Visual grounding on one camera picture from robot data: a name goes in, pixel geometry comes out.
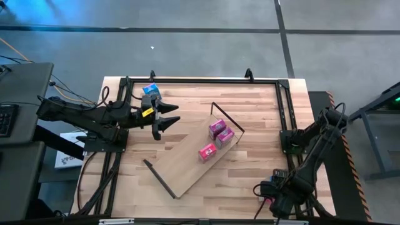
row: black metal frame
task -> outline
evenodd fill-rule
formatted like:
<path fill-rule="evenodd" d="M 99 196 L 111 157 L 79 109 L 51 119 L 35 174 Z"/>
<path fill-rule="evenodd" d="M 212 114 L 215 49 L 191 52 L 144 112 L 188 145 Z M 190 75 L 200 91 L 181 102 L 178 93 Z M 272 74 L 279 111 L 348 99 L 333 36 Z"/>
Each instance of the black metal frame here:
<path fill-rule="evenodd" d="M 375 180 L 384 178 L 394 178 L 400 176 L 400 170 L 394 169 L 392 159 L 389 155 L 389 151 L 378 148 L 378 137 L 374 134 L 374 131 L 369 123 L 369 114 L 399 114 L 398 110 L 383 109 L 383 106 L 389 101 L 393 101 L 394 98 L 400 95 L 400 82 L 391 86 L 389 89 L 382 92 L 382 94 L 373 102 L 367 104 L 356 112 L 349 116 L 349 121 L 353 122 L 356 119 L 361 118 L 365 130 L 367 131 L 369 141 L 371 142 L 372 150 L 376 156 L 377 163 L 379 165 L 380 172 L 370 174 L 365 177 L 365 180 Z"/>
<path fill-rule="evenodd" d="M 239 138 L 239 141 L 240 141 L 240 139 L 242 138 L 242 136 L 243 136 L 243 134 L 244 134 L 244 129 L 234 120 L 234 119 L 232 119 L 232 117 L 230 116 L 230 115 L 228 115 L 223 109 L 221 109 L 221 107 L 219 107 L 215 102 L 212 102 L 211 103 L 211 112 L 210 112 L 210 115 L 213 115 L 213 109 L 214 109 L 214 106 L 218 109 L 218 110 L 220 110 L 233 124 L 235 124 L 235 126 L 237 127 L 237 128 L 239 128 L 241 131 L 242 131 L 242 135 L 240 136 L 240 138 Z M 147 159 L 143 159 L 143 162 L 145 163 L 145 165 L 150 169 L 150 171 L 154 174 L 154 176 L 157 178 L 157 180 L 161 183 L 161 185 L 164 187 L 164 189 L 168 192 L 168 194 L 173 198 L 173 199 L 175 199 L 176 198 L 176 195 L 175 195 L 175 193 L 173 192 L 173 190 L 171 190 L 171 188 L 168 186 L 168 184 L 164 181 L 164 179 L 158 174 L 158 172 L 153 168 L 153 165 L 147 160 Z"/>
<path fill-rule="evenodd" d="M 289 81 L 287 79 L 255 79 L 251 70 L 248 69 L 246 71 L 246 75 L 245 78 L 167 78 L 167 77 L 156 77 L 156 76 L 151 76 L 150 78 L 147 77 L 134 77 L 134 78 L 130 78 L 129 79 L 129 85 L 125 84 L 125 80 L 126 78 L 121 78 L 120 83 L 119 83 L 119 90 L 118 90 L 118 94 L 117 94 L 117 100 L 121 100 L 122 96 L 123 96 L 123 91 L 124 91 L 124 87 L 127 86 L 128 88 L 133 90 L 133 86 L 134 83 L 149 83 L 149 82 L 157 82 L 157 83 L 207 83 L 207 84 L 273 84 L 275 86 L 276 89 L 276 97 L 277 97 L 277 103 L 278 103 L 278 108 L 279 108 L 279 117 L 281 120 L 281 125 L 282 125 L 282 130 L 287 130 L 287 124 L 286 124 L 286 115 L 285 115 L 285 111 L 284 111 L 284 106 L 283 106 L 283 98 L 282 98 L 282 94 L 281 94 L 281 89 L 284 89 L 285 92 L 285 96 L 287 99 L 287 106 L 288 106 L 288 110 L 289 110 L 289 117 L 291 120 L 291 125 L 292 128 L 296 128 L 296 117 L 294 115 L 294 109 L 293 109 L 293 103 L 292 103 L 292 99 L 291 99 L 291 93 L 290 93 L 290 87 L 289 87 Z M 131 101 L 131 97 L 128 96 L 127 99 L 128 102 Z M 102 173 L 101 173 L 101 181 L 100 183 L 102 183 L 104 181 L 104 178 L 106 177 L 107 173 L 108 173 L 108 169 L 109 169 L 109 163 L 111 160 L 111 152 L 107 152 L 106 153 L 106 157 L 104 158 L 104 164 L 103 164 L 103 168 L 102 168 Z M 121 154 L 122 153 L 116 153 L 119 154 L 118 157 L 116 157 L 115 160 L 121 160 Z M 288 168 L 289 170 L 292 170 L 295 168 L 294 162 L 293 162 L 293 156 L 292 155 L 286 155 L 286 159 L 287 159 L 287 164 L 288 164 Z M 299 156 L 297 158 L 298 163 L 302 163 L 303 161 L 303 157 Z M 149 167 L 149 169 L 152 169 L 152 165 L 149 164 L 147 165 Z M 118 179 L 118 172 L 116 173 L 116 175 L 113 177 L 112 181 L 111 181 L 111 187 L 110 187 L 110 191 L 109 191 L 109 197 L 108 197 L 108 201 L 107 201 L 107 208 L 104 211 L 104 214 L 101 215 L 105 215 L 105 216 L 109 216 L 111 217 L 111 213 L 113 210 L 113 204 L 114 204 L 114 195 L 115 195 L 115 191 L 116 191 L 116 183 L 117 183 L 117 179 Z M 167 185 L 163 185 L 167 191 L 168 191 L 168 186 Z M 94 214 L 100 214 L 100 210 L 101 210 L 101 203 L 103 201 L 103 193 L 101 193 L 101 197 L 98 199 L 95 209 L 94 209 Z M 295 206 L 295 212 L 298 216 L 302 216 L 301 214 L 299 214 L 300 211 L 300 207 L 299 206 Z M 307 212 L 308 216 L 313 216 L 313 211 L 310 210 L 309 212 Z M 153 218 L 141 218 L 141 220 L 150 220 L 153 221 Z M 181 222 L 182 219 L 168 219 L 169 222 Z M 223 219 L 222 221 L 225 221 L 227 223 L 236 223 L 237 221 L 239 221 L 239 223 L 252 223 L 254 224 L 254 220 L 249 219 L 242 219 L 242 220 L 236 220 L 236 219 Z M 262 222 L 262 223 L 271 223 L 273 222 L 273 220 L 257 220 L 256 223 L 258 222 Z"/>

